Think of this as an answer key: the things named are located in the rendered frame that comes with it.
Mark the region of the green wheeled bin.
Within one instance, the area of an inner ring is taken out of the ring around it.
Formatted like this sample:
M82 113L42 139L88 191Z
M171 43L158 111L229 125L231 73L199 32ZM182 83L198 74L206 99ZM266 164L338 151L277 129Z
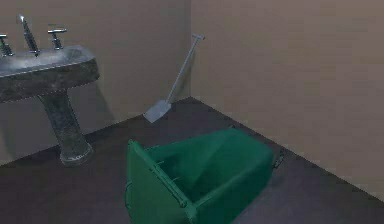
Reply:
M124 202L132 224L231 224L285 153L227 128L166 145L127 145Z

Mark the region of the chrome tap spout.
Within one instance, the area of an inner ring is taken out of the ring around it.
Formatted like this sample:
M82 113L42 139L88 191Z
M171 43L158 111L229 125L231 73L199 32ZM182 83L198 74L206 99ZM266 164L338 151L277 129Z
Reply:
M25 41L28 45L29 52L34 54L36 57L38 57L40 54L40 50L36 44L36 41L34 39L32 32L28 26L26 18L23 15L19 14L18 19L20 20L20 22L23 26L23 34L24 34Z

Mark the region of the grey long-handled shovel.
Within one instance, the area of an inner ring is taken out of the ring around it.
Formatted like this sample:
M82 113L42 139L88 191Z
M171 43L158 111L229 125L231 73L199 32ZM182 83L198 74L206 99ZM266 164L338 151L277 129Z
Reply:
M154 105L152 105L144 114L144 118L150 122L150 123L154 123L156 122L157 120L159 120L160 118L162 118L171 108L172 108L172 103L171 103L171 99L174 95L174 92L176 90L176 87L177 87L177 84L180 80L180 78L182 77L182 75L184 74L185 70L186 70L186 67L188 65L188 62L189 60L191 59L194 51L195 51L195 48L196 46L198 45L198 43L200 41L203 41L206 39L206 37L204 35L199 35L199 34L193 34L192 35L193 37L193 42L192 42L192 45L186 55L186 58L178 72L178 75L172 85L172 88L167 96L166 99L162 99L162 100L159 100L157 101Z

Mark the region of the dark grey pedestal sink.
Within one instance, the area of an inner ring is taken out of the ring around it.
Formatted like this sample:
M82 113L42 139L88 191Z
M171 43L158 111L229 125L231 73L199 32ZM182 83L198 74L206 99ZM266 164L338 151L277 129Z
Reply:
M61 162L79 166L92 157L94 149L81 131L68 90L99 77L96 56L81 45L44 49L37 56L5 56L0 58L0 103L38 98L57 138Z

